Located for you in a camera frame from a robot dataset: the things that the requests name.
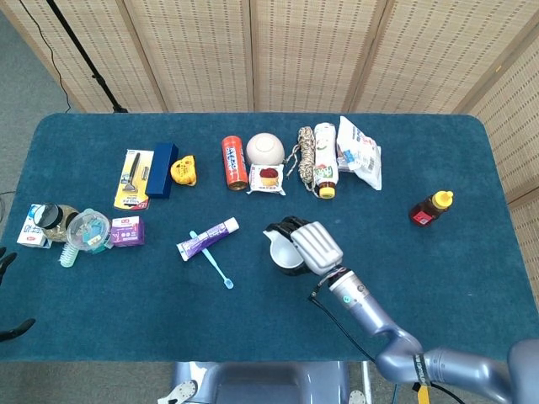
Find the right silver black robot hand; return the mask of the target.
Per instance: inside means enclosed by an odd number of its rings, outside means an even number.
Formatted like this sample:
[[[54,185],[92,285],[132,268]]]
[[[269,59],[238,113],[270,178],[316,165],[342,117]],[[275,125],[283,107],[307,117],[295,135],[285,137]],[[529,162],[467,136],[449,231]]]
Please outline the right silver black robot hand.
[[[271,223],[264,230],[276,230],[285,236],[302,256],[304,264],[296,271],[283,273],[299,276],[313,273],[324,276],[341,265],[343,251],[318,221],[307,221],[296,216],[287,216],[282,221]]]

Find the white plastic cup with handle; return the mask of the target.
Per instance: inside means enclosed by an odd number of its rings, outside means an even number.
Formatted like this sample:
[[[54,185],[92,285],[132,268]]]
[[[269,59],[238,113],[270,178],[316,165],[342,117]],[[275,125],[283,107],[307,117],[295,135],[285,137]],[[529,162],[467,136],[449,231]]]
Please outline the white plastic cup with handle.
[[[265,230],[263,234],[269,239],[269,255],[281,272],[294,272],[304,264],[302,256],[285,236],[276,230]]]

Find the light blue toothbrush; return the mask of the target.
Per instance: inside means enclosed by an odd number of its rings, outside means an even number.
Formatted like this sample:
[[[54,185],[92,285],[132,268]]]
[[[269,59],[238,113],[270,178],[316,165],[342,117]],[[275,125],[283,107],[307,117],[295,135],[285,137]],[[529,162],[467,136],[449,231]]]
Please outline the light blue toothbrush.
[[[233,287],[234,287],[234,283],[232,282],[231,279],[229,279],[220,269],[218,263],[216,262],[216,260],[213,258],[213,256],[211,255],[211,253],[209,252],[209,250],[207,248],[203,248],[201,250],[201,252],[204,254],[204,256],[206,257],[206,259],[209,261],[209,263],[211,264],[211,266],[217,271],[217,273],[219,273],[219,275],[221,276],[222,280],[223,280],[223,284],[229,289],[231,290]]]

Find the purple toothpaste tube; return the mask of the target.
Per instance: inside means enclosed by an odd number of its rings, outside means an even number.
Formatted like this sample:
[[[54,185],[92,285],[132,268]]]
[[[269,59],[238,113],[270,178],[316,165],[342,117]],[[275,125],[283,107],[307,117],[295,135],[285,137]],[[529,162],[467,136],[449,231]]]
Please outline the purple toothpaste tube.
[[[238,229],[239,224],[237,220],[234,217],[231,217],[224,222],[191,237],[189,240],[177,244],[176,247],[179,250],[180,257],[187,262],[203,249],[208,248]]]

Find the glass jar black lid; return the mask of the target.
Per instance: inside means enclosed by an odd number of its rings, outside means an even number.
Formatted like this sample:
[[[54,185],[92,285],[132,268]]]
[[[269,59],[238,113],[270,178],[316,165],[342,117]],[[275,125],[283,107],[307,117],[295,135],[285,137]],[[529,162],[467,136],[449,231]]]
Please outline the glass jar black lid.
[[[34,213],[34,223],[50,242],[65,243],[67,228],[79,211],[70,205],[43,204]]]

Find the clear plastic container with clips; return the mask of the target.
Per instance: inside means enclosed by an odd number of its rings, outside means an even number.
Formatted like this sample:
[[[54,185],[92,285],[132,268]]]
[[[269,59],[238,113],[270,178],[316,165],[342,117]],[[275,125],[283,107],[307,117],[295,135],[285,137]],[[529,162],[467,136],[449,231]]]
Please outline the clear plastic container with clips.
[[[77,214],[67,227],[67,241],[86,253],[111,249],[111,221],[96,210],[86,209]]]

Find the white plastic bag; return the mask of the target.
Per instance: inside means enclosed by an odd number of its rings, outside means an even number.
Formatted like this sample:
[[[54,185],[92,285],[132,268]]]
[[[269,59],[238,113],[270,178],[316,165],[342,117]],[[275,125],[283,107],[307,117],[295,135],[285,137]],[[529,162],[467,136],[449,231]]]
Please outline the white plastic bag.
[[[343,115],[340,116],[336,147],[340,172],[354,173],[374,190],[382,190],[382,149]]]

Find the beige upturned bowl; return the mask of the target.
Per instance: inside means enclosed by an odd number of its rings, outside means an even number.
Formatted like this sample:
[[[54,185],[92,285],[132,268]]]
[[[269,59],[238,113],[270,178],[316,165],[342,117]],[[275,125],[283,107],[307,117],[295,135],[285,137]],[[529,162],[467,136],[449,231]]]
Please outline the beige upturned bowl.
[[[281,140],[270,133],[254,135],[246,146],[247,160],[255,165],[279,165],[285,160],[285,150]]]

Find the honey bottle yellow cap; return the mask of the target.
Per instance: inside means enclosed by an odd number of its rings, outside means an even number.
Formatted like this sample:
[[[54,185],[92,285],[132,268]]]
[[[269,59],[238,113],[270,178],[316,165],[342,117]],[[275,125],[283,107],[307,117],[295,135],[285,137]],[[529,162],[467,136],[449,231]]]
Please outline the honey bottle yellow cap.
[[[451,208],[453,196],[453,192],[449,190],[437,191],[417,203],[409,211],[409,219],[417,226],[428,226]]]

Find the purple cardboard box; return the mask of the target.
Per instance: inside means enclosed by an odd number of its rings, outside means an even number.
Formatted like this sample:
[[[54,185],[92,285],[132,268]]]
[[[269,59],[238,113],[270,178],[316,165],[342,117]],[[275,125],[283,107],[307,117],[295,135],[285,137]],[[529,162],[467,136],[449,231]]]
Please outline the purple cardboard box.
[[[144,244],[144,222],[140,216],[114,218],[111,239],[115,247],[134,247]]]

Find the razor in yellow blister pack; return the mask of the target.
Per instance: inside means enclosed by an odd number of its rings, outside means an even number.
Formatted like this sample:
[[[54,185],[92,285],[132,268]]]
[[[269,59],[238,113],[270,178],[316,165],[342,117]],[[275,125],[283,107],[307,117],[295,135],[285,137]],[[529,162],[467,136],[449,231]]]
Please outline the razor in yellow blister pack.
[[[149,206],[146,194],[153,151],[130,150],[125,154],[114,207],[118,210],[145,210]]]

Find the yellow toy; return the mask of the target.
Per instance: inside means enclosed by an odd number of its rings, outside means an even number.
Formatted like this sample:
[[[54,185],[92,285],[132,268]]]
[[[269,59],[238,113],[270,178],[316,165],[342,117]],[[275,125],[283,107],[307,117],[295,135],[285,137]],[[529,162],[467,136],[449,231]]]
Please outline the yellow toy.
[[[170,174],[175,183],[194,187],[197,183],[195,156],[187,155],[174,162]]]

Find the navy blue box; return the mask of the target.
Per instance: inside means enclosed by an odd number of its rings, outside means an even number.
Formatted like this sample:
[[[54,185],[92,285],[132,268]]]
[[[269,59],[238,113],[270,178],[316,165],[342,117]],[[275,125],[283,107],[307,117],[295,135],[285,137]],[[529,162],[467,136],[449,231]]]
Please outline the navy blue box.
[[[177,160],[178,154],[179,150],[172,142],[156,144],[146,186],[146,195],[149,198],[169,197],[172,186],[170,168]]]

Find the bamboo folding screen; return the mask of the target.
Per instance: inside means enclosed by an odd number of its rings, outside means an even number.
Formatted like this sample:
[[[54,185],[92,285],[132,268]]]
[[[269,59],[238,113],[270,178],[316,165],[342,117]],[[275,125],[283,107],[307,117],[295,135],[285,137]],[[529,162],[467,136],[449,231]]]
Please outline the bamboo folding screen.
[[[539,0],[55,0],[131,112],[469,113],[519,221],[539,201]],[[45,0],[0,0],[0,71],[112,104]]]

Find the black tripod stand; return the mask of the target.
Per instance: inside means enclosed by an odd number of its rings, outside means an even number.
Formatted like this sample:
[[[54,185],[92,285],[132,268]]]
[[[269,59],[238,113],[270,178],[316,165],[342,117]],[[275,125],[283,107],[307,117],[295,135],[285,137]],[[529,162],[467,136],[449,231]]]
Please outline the black tripod stand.
[[[89,70],[92,73],[92,78],[97,82],[97,84],[101,87],[101,89],[104,91],[107,99],[112,104],[113,112],[114,113],[127,113],[128,110],[120,105],[114,94],[111,92],[109,86],[107,85],[105,79],[103,76],[99,73],[97,67],[94,65],[93,61],[91,60],[90,56],[84,49],[82,43],[80,42],[79,38],[76,36],[75,32],[73,31],[71,25],[68,23],[67,19],[65,18],[62,11],[57,6],[55,0],[45,0],[48,4],[51,11],[56,16],[57,20],[61,24],[62,28],[66,31],[68,37],[72,41],[72,43],[75,45],[78,53],[83,58],[84,62],[88,66]]]

